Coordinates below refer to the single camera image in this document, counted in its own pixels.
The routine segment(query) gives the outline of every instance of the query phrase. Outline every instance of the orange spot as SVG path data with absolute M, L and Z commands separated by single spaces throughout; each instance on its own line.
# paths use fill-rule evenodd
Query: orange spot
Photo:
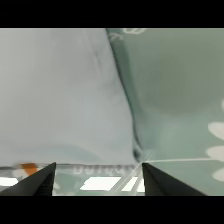
M 28 176 L 37 172 L 37 165 L 35 163 L 21 164 L 22 169 L 27 173 Z

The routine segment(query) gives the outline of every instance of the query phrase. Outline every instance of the white cloth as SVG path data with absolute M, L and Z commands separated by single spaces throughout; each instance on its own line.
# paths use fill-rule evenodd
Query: white cloth
M 0 29 L 0 165 L 133 164 L 103 28 Z

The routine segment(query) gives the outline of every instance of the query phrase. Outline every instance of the black object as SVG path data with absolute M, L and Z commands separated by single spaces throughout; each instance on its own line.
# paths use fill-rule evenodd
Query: black object
M 206 196 L 154 166 L 142 164 L 145 196 Z
M 55 170 L 56 163 L 52 163 L 0 192 L 0 196 L 52 196 Z

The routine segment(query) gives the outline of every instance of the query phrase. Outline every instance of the gray fabric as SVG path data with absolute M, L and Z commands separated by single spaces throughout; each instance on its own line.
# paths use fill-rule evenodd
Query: gray fabric
M 103 28 L 0 29 L 0 165 L 132 164 L 132 141 Z

